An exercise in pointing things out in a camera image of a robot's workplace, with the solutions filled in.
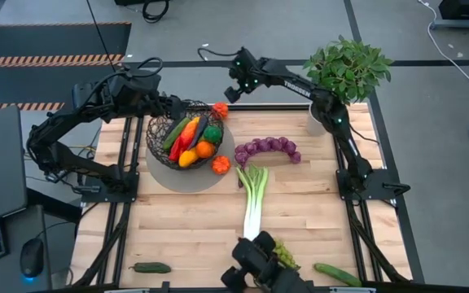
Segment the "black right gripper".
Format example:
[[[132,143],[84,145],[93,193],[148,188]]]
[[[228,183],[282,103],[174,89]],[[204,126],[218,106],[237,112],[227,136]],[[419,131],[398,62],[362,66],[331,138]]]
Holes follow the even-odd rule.
[[[267,82],[263,67],[267,63],[266,57],[255,58],[246,48],[242,47],[231,61],[229,76],[238,88],[228,87],[224,95],[230,103],[236,103],[243,92],[252,92],[258,86]]]

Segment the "orange toy bell pepper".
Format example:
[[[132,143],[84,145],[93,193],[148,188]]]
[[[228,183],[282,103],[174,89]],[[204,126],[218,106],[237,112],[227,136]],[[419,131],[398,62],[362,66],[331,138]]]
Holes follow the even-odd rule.
[[[216,156],[212,161],[212,171],[216,175],[224,175],[229,172],[231,167],[230,159],[227,156]]]
[[[218,102],[212,105],[212,114],[215,119],[225,120],[229,114],[229,107],[227,103]]]

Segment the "dark green toy cucumber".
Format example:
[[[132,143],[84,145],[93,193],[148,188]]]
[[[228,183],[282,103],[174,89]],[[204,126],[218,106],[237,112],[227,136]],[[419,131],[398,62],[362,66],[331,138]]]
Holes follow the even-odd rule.
[[[171,273],[172,268],[161,262],[137,262],[130,268],[136,273]]]
[[[177,137],[189,122],[191,122],[191,119],[188,117],[183,117],[179,121],[176,121],[172,124],[163,141],[162,147],[164,151],[170,151]]]
[[[323,273],[331,278],[334,278],[348,286],[353,287],[361,287],[362,282],[359,278],[354,277],[352,274],[343,271],[342,269],[338,269],[332,265],[323,264],[323,263],[315,263],[313,268],[318,273]]]

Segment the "dark purple toy eggplant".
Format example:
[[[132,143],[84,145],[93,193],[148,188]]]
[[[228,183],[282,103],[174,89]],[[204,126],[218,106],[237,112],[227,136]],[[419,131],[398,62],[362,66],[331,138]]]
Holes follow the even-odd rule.
[[[191,140],[190,145],[188,146],[188,150],[192,149],[198,143],[200,137],[203,135],[204,130],[208,126],[208,117],[207,116],[200,116],[198,120],[198,124],[195,130],[195,135]]]

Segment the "red yellow toy mango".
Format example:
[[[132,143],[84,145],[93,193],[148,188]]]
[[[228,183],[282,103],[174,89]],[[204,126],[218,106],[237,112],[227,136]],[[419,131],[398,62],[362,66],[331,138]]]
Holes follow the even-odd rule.
[[[199,117],[196,117],[186,124],[171,148],[169,154],[170,160],[176,162],[180,155],[188,148],[195,136],[198,123]]]

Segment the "black wire basket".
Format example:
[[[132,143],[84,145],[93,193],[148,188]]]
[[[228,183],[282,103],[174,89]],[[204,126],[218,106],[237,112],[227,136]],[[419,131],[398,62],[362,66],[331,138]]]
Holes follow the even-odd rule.
[[[207,116],[208,126],[213,125],[222,129],[222,139],[218,143],[213,144],[216,148],[215,153],[212,156],[214,157],[217,151],[219,150],[219,147],[223,141],[223,136],[224,136],[223,121],[215,119],[213,117],[212,106],[209,106],[208,104],[203,103],[201,101],[195,101],[195,100],[188,100],[188,101],[189,101],[189,106],[183,108],[183,109],[186,109],[186,117],[193,120],[196,117]],[[163,141],[166,136],[166,133],[169,131],[172,124],[179,120],[180,119],[178,118],[169,118],[167,116],[160,116],[160,117],[151,119],[148,123],[147,131],[146,131],[147,147],[159,162],[161,162],[163,165],[171,169],[185,170],[185,169],[198,168],[212,157],[207,158],[207,159],[199,158],[190,167],[180,168],[178,165],[178,160],[174,162],[169,159],[169,154],[170,154],[171,149],[170,151],[163,150],[162,145],[163,145]],[[204,141],[203,135],[199,139],[199,142],[201,141]]]

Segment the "green toy bell pepper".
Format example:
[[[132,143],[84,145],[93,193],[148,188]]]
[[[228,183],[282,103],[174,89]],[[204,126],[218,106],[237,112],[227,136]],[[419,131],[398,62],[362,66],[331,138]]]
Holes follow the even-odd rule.
[[[222,139],[222,129],[217,126],[208,126],[203,132],[203,139],[212,144],[218,143]]]

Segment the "orange toy fruit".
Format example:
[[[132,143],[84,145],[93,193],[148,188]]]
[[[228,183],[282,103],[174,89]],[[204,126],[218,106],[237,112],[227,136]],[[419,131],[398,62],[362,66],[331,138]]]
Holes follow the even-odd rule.
[[[196,154],[201,159],[212,157],[215,153],[215,150],[215,146],[211,142],[207,141],[198,142],[195,147]]]

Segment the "yellow toy fruit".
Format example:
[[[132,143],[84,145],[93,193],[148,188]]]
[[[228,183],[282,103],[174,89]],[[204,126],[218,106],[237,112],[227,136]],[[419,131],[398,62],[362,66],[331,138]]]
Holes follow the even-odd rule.
[[[196,149],[191,148],[190,150],[184,151],[180,154],[178,158],[178,165],[180,168],[188,168],[198,159],[199,156],[197,155]]]

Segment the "purple toy grape bunch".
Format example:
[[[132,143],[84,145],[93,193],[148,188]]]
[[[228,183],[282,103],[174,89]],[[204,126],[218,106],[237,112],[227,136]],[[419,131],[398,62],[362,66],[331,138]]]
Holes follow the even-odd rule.
[[[250,142],[240,144],[234,149],[234,159],[238,165],[245,167],[251,157],[271,151],[285,153],[293,164],[301,162],[301,153],[297,150],[296,144],[285,137],[254,138]]]

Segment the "green toy grape bunch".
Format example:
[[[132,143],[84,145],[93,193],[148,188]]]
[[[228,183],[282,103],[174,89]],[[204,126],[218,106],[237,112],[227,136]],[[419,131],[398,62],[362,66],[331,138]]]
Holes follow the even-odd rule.
[[[289,268],[299,270],[300,266],[295,262],[292,253],[284,246],[281,240],[275,239],[275,248],[273,252],[277,255],[279,261]]]

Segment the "white cup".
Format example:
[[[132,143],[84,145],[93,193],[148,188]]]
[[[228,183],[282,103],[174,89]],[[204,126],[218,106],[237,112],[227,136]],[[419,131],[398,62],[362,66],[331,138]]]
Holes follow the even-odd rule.
[[[307,133],[313,137],[320,137],[327,133],[322,122],[318,120],[316,108],[313,103],[309,105],[308,118],[306,122],[306,130],[307,130]]]

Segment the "green potted tree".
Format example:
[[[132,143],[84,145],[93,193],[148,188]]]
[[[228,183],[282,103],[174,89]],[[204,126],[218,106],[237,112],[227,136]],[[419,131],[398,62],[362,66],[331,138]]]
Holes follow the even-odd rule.
[[[390,81],[392,63],[380,48],[338,37],[310,55],[303,69],[313,83],[350,105],[368,98],[381,80]]]

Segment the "black computer mouse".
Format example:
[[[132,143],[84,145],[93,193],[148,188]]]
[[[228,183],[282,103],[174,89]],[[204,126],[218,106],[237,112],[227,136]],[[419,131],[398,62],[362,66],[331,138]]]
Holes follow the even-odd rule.
[[[31,238],[21,249],[20,271],[26,278],[35,278],[44,268],[44,244],[39,238]]]

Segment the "grey equipment stand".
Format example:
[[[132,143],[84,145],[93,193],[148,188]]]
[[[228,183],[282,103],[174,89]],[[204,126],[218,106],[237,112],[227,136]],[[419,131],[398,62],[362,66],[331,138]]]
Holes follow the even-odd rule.
[[[441,0],[438,10],[441,17],[431,22],[431,29],[469,29],[469,0]]]

